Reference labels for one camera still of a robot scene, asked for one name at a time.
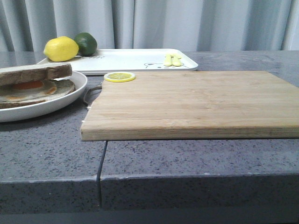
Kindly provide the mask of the white round plate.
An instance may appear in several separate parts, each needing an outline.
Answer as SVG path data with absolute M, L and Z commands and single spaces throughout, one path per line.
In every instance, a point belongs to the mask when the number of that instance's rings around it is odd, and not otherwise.
M 74 102 L 84 92 L 85 87 L 87 85 L 87 77 L 80 72 L 74 71 L 70 77 L 66 77 L 65 79 L 69 79 L 75 84 L 74 92 L 59 97 L 57 99 L 38 104 L 1 109 L 1 123 L 39 117 L 62 109 Z

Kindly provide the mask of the bread slice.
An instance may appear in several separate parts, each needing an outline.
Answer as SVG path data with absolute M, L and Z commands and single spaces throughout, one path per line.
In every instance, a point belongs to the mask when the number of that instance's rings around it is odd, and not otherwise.
M 23 100 L 23 101 L 19 101 L 19 102 L 0 102 L 0 108 L 7 109 L 7 108 L 14 108 L 14 107 L 42 103 L 42 102 L 50 101 L 50 100 L 65 96 L 65 95 L 75 91 L 75 84 L 69 79 L 58 80 L 58 81 L 50 79 L 49 81 L 55 82 L 55 84 L 57 86 L 57 90 L 55 93 L 53 93 L 49 96 L 35 98 L 35 99 L 29 99 L 29 100 Z
M 69 63 L 44 63 L 6 67 L 0 69 L 0 85 L 22 84 L 72 75 Z

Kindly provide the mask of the white rectangular tray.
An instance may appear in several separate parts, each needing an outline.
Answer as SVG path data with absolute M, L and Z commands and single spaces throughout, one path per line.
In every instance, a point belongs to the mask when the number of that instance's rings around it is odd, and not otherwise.
M 167 55 L 175 55 L 181 66 L 165 66 Z M 69 60 L 74 71 L 85 75 L 103 75 L 114 71 L 187 70 L 198 64 L 177 49 L 98 49 L 93 56 L 75 56 Z

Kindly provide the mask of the lemon slice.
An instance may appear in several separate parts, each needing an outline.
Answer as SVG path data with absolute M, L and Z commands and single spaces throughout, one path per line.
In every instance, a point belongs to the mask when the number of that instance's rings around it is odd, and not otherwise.
M 104 75 L 104 79 L 109 82 L 114 83 L 123 83 L 133 81 L 136 78 L 136 75 L 132 72 L 110 72 Z

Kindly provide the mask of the wooden cutting board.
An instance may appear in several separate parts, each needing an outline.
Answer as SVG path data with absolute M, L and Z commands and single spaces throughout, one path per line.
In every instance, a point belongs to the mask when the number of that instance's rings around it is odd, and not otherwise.
M 81 126 L 85 141 L 298 136 L 299 89 L 266 71 L 147 71 L 103 81 Z

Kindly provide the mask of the green lime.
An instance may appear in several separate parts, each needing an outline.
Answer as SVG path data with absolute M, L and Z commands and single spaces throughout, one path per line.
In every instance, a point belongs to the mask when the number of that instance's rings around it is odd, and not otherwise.
M 92 56 L 97 50 L 97 41 L 90 33 L 79 33 L 75 36 L 74 41 L 79 47 L 81 56 Z

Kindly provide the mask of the yellow lemon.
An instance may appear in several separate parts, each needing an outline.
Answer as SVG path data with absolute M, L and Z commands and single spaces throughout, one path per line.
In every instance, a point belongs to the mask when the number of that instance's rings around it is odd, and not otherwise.
M 43 53 L 54 62 L 65 62 L 74 58 L 78 51 L 79 46 L 73 39 L 61 36 L 49 40 Z

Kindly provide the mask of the fried egg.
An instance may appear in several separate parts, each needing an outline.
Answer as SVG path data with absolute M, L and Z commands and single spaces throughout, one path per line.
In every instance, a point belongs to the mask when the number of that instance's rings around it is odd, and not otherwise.
M 57 86 L 54 81 L 33 81 L 0 87 L 1 102 L 19 102 L 41 98 L 55 93 Z

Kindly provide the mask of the grey curtain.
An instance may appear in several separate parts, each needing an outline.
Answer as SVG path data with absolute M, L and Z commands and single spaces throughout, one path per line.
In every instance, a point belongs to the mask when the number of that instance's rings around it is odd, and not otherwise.
M 1 51 L 90 33 L 103 49 L 298 50 L 296 0 L 3 0 Z

